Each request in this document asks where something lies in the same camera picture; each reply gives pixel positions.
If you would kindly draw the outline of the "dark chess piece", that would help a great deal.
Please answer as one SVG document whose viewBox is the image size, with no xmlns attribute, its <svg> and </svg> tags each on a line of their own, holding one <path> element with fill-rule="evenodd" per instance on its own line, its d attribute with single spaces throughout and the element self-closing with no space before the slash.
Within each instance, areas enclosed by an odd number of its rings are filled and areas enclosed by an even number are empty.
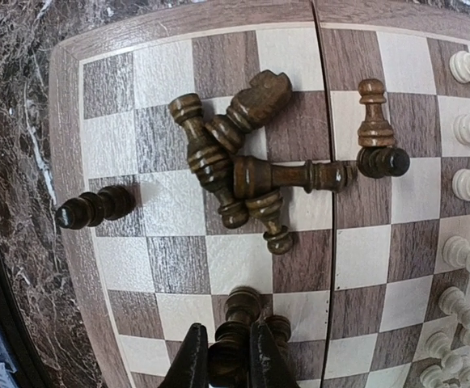
<svg viewBox="0 0 470 388">
<path fill-rule="evenodd" d="M 247 286 L 231 290 L 225 322 L 208 349 L 208 375 L 212 387 L 247 387 L 251 325 L 261 312 L 260 294 Z"/>
</svg>

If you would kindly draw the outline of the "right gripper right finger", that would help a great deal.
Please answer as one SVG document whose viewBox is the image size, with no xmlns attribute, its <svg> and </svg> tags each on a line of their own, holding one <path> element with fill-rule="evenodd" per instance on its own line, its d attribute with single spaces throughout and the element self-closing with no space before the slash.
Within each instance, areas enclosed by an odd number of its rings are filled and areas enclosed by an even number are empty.
<svg viewBox="0 0 470 388">
<path fill-rule="evenodd" d="M 266 323 L 253 323 L 250 329 L 249 376 L 251 387 L 298 386 Z"/>
</svg>

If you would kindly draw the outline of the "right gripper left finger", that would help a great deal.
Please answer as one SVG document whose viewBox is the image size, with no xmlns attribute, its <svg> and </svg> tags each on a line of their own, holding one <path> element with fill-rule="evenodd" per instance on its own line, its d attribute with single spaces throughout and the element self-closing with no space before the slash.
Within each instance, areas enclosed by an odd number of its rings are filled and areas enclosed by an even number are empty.
<svg viewBox="0 0 470 388">
<path fill-rule="evenodd" d="M 159 388 L 206 388 L 208 380 L 208 336 L 206 327 L 193 323 Z"/>
</svg>

